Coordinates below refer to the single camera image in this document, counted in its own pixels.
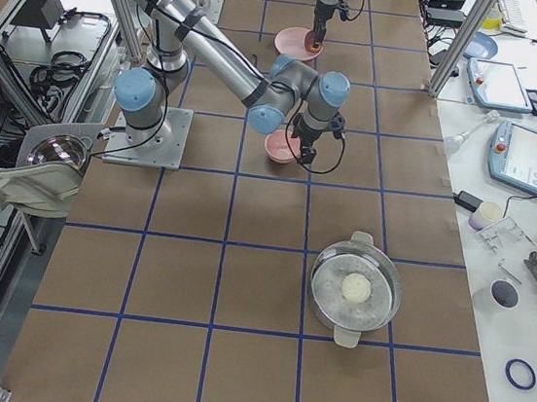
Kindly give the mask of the red apple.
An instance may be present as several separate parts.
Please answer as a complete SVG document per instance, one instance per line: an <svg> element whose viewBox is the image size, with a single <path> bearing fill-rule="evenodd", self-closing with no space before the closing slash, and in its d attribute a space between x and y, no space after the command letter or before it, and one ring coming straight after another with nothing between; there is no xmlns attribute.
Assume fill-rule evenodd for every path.
<svg viewBox="0 0 537 402"><path fill-rule="evenodd" d="M309 30L304 37L304 49L313 54L319 54L323 49L323 44L318 41L314 31Z"/></svg>

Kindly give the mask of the pink bowl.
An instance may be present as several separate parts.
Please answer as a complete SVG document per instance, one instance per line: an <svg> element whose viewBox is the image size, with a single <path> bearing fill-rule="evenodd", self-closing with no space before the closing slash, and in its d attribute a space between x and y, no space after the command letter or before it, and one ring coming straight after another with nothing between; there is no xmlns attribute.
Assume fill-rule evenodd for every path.
<svg viewBox="0 0 537 402"><path fill-rule="evenodd" d="M268 157L275 163L289 164L295 162L300 156L300 139L292 137L291 132L277 130L269 134L264 141L264 147Z"/></svg>

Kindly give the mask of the pink plate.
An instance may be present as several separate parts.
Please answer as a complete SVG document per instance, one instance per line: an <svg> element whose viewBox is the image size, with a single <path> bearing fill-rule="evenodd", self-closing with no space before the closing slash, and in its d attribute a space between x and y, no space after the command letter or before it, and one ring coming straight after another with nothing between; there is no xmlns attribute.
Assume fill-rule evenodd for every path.
<svg viewBox="0 0 537 402"><path fill-rule="evenodd" d="M304 62L312 61L321 55L324 45L319 54L306 51L304 49L304 37L308 31L309 29L303 27L286 27L276 34L273 39L274 47L281 55L286 54Z"/></svg>

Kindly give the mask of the blue plate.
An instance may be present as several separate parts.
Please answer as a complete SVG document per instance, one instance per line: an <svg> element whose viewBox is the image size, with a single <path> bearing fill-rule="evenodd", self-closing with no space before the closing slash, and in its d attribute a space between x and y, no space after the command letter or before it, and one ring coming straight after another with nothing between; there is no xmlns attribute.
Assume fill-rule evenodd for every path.
<svg viewBox="0 0 537 402"><path fill-rule="evenodd" d="M472 57L491 59L498 52L499 49L494 39L478 31L464 49L463 56L469 59Z"/></svg>

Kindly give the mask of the shiny metal bowl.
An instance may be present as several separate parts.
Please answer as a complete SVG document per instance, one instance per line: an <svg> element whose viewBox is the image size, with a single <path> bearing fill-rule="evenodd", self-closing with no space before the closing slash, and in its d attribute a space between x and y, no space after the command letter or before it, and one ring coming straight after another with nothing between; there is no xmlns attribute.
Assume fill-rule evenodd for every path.
<svg viewBox="0 0 537 402"><path fill-rule="evenodd" d="M63 162L80 169L87 161L88 150L80 138L73 135L56 135L37 143L27 155L31 165Z"/></svg>

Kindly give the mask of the white steamed bun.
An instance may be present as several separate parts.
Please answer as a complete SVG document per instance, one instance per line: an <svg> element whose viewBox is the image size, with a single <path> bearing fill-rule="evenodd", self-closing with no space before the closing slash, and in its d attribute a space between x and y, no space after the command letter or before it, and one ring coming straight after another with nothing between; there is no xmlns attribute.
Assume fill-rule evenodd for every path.
<svg viewBox="0 0 537 402"><path fill-rule="evenodd" d="M363 274L347 274L341 282L341 293L350 303L361 304L371 297L371 282Z"/></svg>

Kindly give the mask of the black power adapter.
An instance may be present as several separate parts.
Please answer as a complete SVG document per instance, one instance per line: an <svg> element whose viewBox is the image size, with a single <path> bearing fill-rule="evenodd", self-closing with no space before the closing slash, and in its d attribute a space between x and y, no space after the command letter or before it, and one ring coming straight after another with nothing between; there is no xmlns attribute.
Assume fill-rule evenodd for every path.
<svg viewBox="0 0 537 402"><path fill-rule="evenodd" d="M469 194L467 191L459 191L453 194L454 203L469 212L476 212L483 203L482 199Z"/></svg>

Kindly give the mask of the yellow container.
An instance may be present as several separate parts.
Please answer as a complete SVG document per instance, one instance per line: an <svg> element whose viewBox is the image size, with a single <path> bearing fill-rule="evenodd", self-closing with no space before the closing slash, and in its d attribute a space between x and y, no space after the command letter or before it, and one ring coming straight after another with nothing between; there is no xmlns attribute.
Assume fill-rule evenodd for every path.
<svg viewBox="0 0 537 402"><path fill-rule="evenodd" d="M502 25L502 13L500 12L497 4L493 4L490 10L487 12L485 18L483 19L481 29L489 31L497 31Z"/></svg>

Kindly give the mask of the far teach pendant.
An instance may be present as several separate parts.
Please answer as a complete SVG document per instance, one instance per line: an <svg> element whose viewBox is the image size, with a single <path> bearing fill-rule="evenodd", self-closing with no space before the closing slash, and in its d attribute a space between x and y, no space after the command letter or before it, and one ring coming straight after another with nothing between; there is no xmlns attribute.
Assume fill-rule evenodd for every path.
<svg viewBox="0 0 537 402"><path fill-rule="evenodd" d="M527 114L532 105L513 64L472 57L467 75L475 101L483 108Z"/></svg>

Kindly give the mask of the teach pendant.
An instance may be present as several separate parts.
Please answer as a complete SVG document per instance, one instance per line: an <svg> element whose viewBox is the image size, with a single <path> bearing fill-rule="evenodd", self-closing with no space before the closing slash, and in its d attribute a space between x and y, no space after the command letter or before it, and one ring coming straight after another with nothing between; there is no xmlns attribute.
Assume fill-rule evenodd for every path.
<svg viewBox="0 0 537 402"><path fill-rule="evenodd" d="M472 57L467 75L475 101L483 108L527 114L532 105L513 64Z"/></svg>
<svg viewBox="0 0 537 402"><path fill-rule="evenodd" d="M537 130L502 122L491 138L487 166L491 179L537 197Z"/></svg>

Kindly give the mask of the purple white cup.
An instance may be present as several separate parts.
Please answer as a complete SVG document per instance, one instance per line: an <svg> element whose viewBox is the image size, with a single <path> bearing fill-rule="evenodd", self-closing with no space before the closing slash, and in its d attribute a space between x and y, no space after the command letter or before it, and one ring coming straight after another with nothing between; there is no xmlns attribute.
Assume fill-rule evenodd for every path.
<svg viewBox="0 0 537 402"><path fill-rule="evenodd" d="M483 201L468 219L474 231L482 230L503 218L503 209L495 202Z"/></svg>

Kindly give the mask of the white keyboard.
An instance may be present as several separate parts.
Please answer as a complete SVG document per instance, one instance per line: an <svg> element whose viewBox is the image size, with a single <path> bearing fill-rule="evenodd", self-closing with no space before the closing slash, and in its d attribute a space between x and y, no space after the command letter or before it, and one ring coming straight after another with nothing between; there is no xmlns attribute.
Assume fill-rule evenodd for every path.
<svg viewBox="0 0 537 402"><path fill-rule="evenodd" d="M522 16L519 0L498 0L497 7L501 14L500 29L504 33L525 37L527 26Z"/></svg>

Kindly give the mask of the near teach pendant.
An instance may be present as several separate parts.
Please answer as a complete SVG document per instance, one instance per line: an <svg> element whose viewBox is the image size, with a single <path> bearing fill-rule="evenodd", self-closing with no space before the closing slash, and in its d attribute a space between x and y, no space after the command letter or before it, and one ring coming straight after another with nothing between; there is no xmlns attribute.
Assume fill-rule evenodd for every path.
<svg viewBox="0 0 537 402"><path fill-rule="evenodd" d="M491 179L537 197L537 130L502 122L491 138L487 166Z"/></svg>

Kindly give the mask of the clear plastic part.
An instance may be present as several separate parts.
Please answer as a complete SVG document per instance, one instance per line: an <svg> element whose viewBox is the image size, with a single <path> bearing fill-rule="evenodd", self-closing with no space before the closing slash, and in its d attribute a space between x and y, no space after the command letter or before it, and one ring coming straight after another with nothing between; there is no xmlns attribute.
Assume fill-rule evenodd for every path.
<svg viewBox="0 0 537 402"><path fill-rule="evenodd" d="M513 217L504 217L480 230L478 236L491 252L498 253L510 244L523 240L525 232Z"/></svg>

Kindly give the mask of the metal allen key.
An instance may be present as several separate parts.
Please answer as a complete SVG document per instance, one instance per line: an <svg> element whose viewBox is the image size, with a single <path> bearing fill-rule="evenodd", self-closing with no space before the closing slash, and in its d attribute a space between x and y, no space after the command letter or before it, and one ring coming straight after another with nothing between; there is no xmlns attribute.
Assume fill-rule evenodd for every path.
<svg viewBox="0 0 537 402"><path fill-rule="evenodd" d="M512 273L512 271L509 269L509 267L506 266L505 260L500 259L497 262L497 267L500 269L508 278L510 278L512 281L514 281L518 285L522 285L522 281Z"/></svg>

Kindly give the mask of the white cup dark inside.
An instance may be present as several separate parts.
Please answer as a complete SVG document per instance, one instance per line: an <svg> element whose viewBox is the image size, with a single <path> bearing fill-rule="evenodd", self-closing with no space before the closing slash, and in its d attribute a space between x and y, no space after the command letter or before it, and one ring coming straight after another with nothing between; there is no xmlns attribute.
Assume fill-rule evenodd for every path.
<svg viewBox="0 0 537 402"><path fill-rule="evenodd" d="M476 313L502 314L518 306L519 293L510 280L498 278L476 291L472 300Z"/></svg>

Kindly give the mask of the white plastic chair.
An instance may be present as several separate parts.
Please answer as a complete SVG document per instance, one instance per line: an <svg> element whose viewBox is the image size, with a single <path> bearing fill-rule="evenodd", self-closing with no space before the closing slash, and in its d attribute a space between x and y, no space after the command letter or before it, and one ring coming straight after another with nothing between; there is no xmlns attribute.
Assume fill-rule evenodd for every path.
<svg viewBox="0 0 537 402"><path fill-rule="evenodd" d="M82 178L79 170L64 162L0 168L0 210L11 205L36 217L66 217Z"/></svg>

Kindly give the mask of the black monitor on floor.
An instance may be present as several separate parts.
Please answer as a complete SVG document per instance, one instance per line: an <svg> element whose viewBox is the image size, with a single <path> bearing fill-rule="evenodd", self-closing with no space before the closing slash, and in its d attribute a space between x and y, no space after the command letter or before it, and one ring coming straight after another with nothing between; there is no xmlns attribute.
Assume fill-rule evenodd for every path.
<svg viewBox="0 0 537 402"><path fill-rule="evenodd" d="M61 0L25 0L10 25L38 29L43 40L50 43L53 37L49 34L65 13Z"/></svg>

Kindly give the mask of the aluminium frame post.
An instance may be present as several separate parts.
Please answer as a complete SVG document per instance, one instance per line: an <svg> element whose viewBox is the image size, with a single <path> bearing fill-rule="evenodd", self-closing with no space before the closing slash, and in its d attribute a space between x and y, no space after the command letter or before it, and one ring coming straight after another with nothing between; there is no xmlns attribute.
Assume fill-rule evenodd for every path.
<svg viewBox="0 0 537 402"><path fill-rule="evenodd" d="M468 11L465 21L460 26L451 45L447 49L446 55L430 79L426 88L430 96L437 98L441 90L446 85L452 70L457 65L459 59L463 56L464 50L477 33L478 29L486 18L487 13L491 10L492 5L497 0L476 0Z"/></svg>

